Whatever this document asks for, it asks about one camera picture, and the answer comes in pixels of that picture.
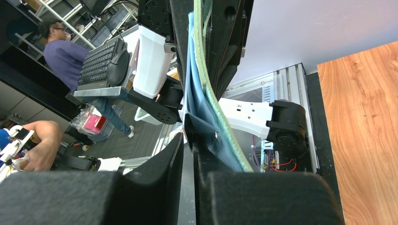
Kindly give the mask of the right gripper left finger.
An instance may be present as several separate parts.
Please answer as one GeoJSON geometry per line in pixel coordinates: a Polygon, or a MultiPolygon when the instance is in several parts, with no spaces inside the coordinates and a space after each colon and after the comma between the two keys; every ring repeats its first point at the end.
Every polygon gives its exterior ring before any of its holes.
{"type": "Polygon", "coordinates": [[[19,172],[0,186],[3,225],[175,225],[184,158],[181,133],[129,173],[19,172]]]}

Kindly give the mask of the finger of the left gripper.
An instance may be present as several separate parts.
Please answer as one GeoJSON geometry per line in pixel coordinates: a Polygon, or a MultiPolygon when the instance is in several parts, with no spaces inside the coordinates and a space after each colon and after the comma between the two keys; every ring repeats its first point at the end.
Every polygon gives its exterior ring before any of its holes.
{"type": "Polygon", "coordinates": [[[206,0],[205,57],[208,77],[220,99],[245,55],[254,0],[206,0]]]}
{"type": "Polygon", "coordinates": [[[193,11],[192,0],[170,0],[170,9],[174,27],[178,73],[182,86],[185,87],[188,46],[188,14],[193,11]]]}

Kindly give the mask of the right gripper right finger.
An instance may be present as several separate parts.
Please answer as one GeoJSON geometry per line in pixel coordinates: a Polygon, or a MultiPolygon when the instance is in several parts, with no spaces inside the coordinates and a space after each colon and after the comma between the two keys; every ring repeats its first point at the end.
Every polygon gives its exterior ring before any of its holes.
{"type": "Polygon", "coordinates": [[[192,147],[199,225],[340,225],[323,178],[311,172],[234,172],[205,145],[192,147]]]}

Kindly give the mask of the green card holder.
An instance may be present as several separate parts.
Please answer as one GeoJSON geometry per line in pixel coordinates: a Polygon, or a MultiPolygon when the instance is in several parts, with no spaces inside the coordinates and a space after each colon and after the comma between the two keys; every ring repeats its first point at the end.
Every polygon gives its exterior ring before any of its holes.
{"type": "Polygon", "coordinates": [[[188,14],[187,69],[183,121],[192,120],[194,137],[217,159],[235,172],[254,170],[224,115],[211,87],[205,62],[202,1],[193,2],[188,14]]]}

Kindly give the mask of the bare forearm of bystander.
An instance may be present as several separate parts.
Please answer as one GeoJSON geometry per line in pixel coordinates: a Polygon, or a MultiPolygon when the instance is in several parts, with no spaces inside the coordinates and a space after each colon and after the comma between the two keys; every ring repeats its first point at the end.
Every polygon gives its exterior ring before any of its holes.
{"type": "Polygon", "coordinates": [[[25,156],[29,158],[25,171],[49,171],[56,158],[62,142],[63,131],[55,121],[39,120],[23,125],[27,130],[34,131],[38,144],[25,156]]]}

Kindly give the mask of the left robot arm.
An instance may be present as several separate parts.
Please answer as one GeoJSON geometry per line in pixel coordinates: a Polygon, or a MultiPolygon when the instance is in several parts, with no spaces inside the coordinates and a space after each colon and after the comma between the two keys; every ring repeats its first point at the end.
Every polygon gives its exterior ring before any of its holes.
{"type": "Polygon", "coordinates": [[[199,90],[210,89],[208,98],[215,103],[215,112],[223,112],[234,128],[246,128],[252,134],[273,143],[273,148],[286,159],[304,156],[309,148],[305,110],[302,106],[282,100],[260,110],[258,119],[244,116],[238,105],[222,98],[228,83],[237,71],[242,49],[247,41],[252,16],[251,0],[204,0],[193,11],[202,13],[202,40],[194,40],[194,53],[182,62],[186,38],[183,36],[182,15],[189,9],[187,0],[141,0],[138,3],[140,38],[138,72],[130,89],[129,98],[151,115],[161,113],[176,122],[181,92],[171,87],[166,79],[167,65],[160,60],[168,57],[163,47],[172,43],[179,65],[195,63],[199,73],[199,90]]]}

